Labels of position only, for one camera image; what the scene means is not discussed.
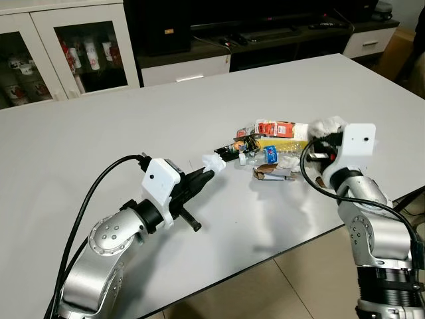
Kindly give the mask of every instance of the wall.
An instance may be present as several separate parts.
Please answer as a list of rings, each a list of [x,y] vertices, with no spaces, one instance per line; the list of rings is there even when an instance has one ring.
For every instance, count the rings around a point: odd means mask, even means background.
[[[414,30],[418,16],[425,6],[425,0],[384,0],[392,4],[393,19],[400,21],[400,26]]]

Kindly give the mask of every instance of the tiled floor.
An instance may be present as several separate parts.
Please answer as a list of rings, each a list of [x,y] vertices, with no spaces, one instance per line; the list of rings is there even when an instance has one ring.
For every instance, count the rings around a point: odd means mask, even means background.
[[[423,213],[425,194],[406,210]],[[425,222],[425,215],[408,218]],[[424,224],[417,231],[425,237]],[[358,297],[357,271],[343,227],[148,319],[357,319]]]

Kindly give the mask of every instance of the white tissue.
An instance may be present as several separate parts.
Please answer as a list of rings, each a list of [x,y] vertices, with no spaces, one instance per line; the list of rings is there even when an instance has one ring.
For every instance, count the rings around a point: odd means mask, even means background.
[[[213,170],[215,174],[226,168],[226,162],[218,154],[202,155],[202,162],[205,165],[204,172]]]
[[[314,138],[322,138],[330,133],[338,132],[339,128],[343,128],[347,123],[339,116],[332,116],[322,120],[316,120],[308,124],[308,136]]]
[[[282,156],[282,159],[279,161],[278,168],[280,169],[291,169],[292,172],[299,172],[299,158],[294,158],[291,156]]]

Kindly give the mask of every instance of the glass cabinet door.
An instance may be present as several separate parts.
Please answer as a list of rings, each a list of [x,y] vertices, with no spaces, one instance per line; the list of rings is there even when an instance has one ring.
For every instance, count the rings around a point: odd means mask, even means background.
[[[69,98],[139,87],[122,4],[31,17]]]
[[[28,13],[0,16],[0,108],[66,100]]]

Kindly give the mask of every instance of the white table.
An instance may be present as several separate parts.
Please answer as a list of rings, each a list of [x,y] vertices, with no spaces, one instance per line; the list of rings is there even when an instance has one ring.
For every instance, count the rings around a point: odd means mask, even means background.
[[[190,172],[257,118],[333,115],[376,124],[369,175],[391,199],[425,184],[425,101],[338,54],[0,111],[1,317],[42,317],[80,204],[117,158],[145,151]],[[141,199],[142,176],[134,162],[105,178],[76,246],[98,219]],[[150,237],[114,318],[144,316],[341,225],[336,203],[307,183],[258,181],[236,162],[186,208],[203,228],[178,219]]]

